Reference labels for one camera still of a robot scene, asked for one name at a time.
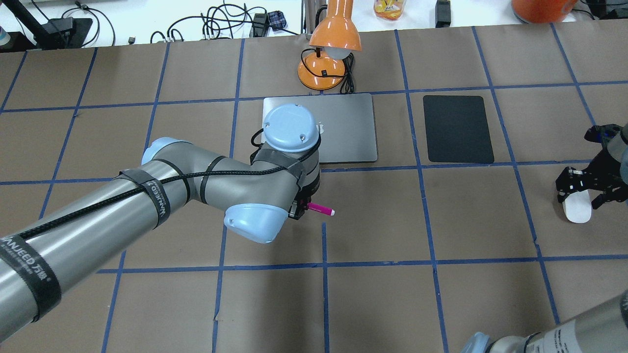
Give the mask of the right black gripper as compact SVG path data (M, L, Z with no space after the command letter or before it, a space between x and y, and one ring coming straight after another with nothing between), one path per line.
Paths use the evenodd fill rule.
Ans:
M563 203L576 192L597 190L601 193L591 202L592 209L607 202L627 199L627 126L595 125L584 138L601 143L602 150L584 171L566 167L555 181L557 201Z

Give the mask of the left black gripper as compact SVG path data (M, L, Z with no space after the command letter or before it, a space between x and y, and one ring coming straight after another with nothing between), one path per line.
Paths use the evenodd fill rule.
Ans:
M302 187L296 194L288 211L288 217L290 219L300 219L305 212L309 210L309 203L312 202L312 196L317 192L319 187L320 174L317 174L314 181Z

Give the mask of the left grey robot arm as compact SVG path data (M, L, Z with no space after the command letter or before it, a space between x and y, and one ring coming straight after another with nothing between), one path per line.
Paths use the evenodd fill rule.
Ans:
M140 167L1 239L1 339L53 310L104 263L190 201L224 212L224 225L271 243L320 184L322 128L302 105L272 109L264 143L242 163L174 138L156 139Z

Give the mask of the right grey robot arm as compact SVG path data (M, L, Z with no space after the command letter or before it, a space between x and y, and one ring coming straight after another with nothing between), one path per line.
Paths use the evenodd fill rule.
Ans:
M599 143L601 152L587 168L567 167L555 186L557 201L571 223L590 220L593 210L627 199L627 127L592 126L584 138ZM628 348L627 293L590 308L551 330L491 340L475 333L465 353L625 353Z

